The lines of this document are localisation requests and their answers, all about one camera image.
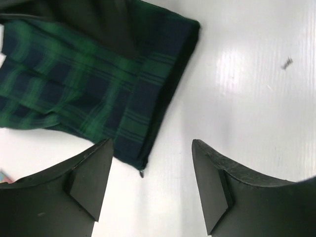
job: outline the zipper pull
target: zipper pull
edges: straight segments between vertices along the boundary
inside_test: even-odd
[[[139,175],[140,175],[140,177],[142,177],[142,179],[144,178],[144,170],[143,169],[139,171]]]

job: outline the plaid skirt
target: plaid skirt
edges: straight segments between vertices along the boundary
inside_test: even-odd
[[[114,156],[144,169],[199,23],[140,0],[130,14],[133,60],[56,23],[6,22],[0,126],[113,138]]]

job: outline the navy and green plaid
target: navy and green plaid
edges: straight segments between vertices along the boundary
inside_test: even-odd
[[[113,138],[116,158],[145,168],[199,23],[139,0],[130,13],[135,60],[59,24],[6,22],[0,126],[54,129],[94,143]]]

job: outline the dark fabric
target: dark fabric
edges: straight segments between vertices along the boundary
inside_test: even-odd
[[[37,19],[62,23],[128,58],[137,51],[128,0],[0,0],[0,22]]]
[[[199,23],[132,1],[140,55],[123,58],[54,23],[4,25],[0,126],[64,131],[144,169],[164,113],[198,40]]]

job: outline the glossy white surface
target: glossy white surface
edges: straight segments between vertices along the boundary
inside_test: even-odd
[[[200,42],[145,178],[114,160],[93,237],[206,237],[194,138],[274,177],[316,175],[316,1],[150,2],[200,21]],[[60,132],[0,129],[0,167],[17,179],[90,145]]]

